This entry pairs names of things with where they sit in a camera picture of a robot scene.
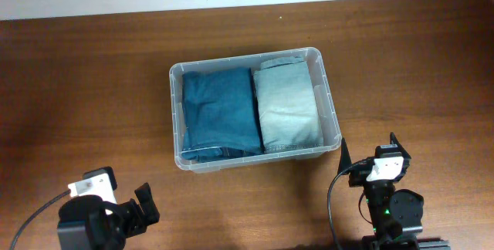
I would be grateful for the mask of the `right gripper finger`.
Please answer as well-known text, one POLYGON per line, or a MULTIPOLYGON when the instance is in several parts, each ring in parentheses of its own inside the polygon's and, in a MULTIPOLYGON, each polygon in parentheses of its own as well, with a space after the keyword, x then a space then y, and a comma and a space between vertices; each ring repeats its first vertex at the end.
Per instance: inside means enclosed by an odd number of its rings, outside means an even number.
POLYGON ((337 173, 339 175, 346 175, 348 174, 348 171, 352 166, 352 161, 348 150, 347 142, 344 138, 341 140, 340 149, 341 149, 340 161, 339 161, 337 173))
POLYGON ((399 151, 401 152, 402 156, 406 160, 410 160, 411 156, 410 154, 405 150, 405 148, 401 145, 401 143, 398 141, 396 138, 394 132, 390 132, 390 144, 395 145, 399 151))

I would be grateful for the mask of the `light blue jeans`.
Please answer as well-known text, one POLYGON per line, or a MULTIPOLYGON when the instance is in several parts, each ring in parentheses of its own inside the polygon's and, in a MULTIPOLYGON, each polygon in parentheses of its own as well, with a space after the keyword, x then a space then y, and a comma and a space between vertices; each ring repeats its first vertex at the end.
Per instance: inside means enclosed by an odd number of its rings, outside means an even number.
POLYGON ((302 56, 265 61, 253 79, 267 154, 323 146, 310 72, 302 56))

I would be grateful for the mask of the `dark blue jeans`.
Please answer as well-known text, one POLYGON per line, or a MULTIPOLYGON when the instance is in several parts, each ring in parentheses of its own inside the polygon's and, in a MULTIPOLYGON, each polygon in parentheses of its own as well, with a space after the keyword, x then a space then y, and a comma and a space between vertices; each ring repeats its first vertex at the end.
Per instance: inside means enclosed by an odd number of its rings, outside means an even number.
POLYGON ((198 163, 263 153, 251 69, 183 75, 181 155, 198 163))

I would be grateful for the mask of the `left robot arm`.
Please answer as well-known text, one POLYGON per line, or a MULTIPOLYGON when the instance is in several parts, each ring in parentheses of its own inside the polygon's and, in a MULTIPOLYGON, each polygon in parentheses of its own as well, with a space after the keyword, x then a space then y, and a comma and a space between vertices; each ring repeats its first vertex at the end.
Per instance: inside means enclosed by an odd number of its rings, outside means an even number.
POLYGON ((117 203, 112 167, 83 174, 68 185, 70 200, 59 209, 57 235, 62 250, 117 250, 159 222, 160 213, 148 183, 134 193, 137 200, 117 203))

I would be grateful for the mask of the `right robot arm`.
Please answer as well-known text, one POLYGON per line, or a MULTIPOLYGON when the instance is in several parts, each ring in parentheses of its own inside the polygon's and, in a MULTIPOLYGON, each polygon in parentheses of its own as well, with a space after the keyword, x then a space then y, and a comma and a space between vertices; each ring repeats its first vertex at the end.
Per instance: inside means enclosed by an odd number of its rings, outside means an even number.
POLYGON ((390 143, 376 147, 375 153, 352 162, 347 143, 341 142, 337 175, 347 175, 351 188, 362 188, 373 234, 361 240, 362 249, 418 249, 417 234, 423 231, 424 198, 395 184, 407 172, 410 154, 390 134, 390 143))

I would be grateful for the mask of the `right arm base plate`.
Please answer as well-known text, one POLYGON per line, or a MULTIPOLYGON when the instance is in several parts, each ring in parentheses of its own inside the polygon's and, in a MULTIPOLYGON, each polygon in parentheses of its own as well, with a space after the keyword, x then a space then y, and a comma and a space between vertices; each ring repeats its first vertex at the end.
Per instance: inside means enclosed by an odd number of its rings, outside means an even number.
POLYGON ((416 237, 399 238, 391 242, 379 242, 374 237, 366 236, 360 243, 362 250, 451 250, 448 241, 440 238, 417 239, 416 237))

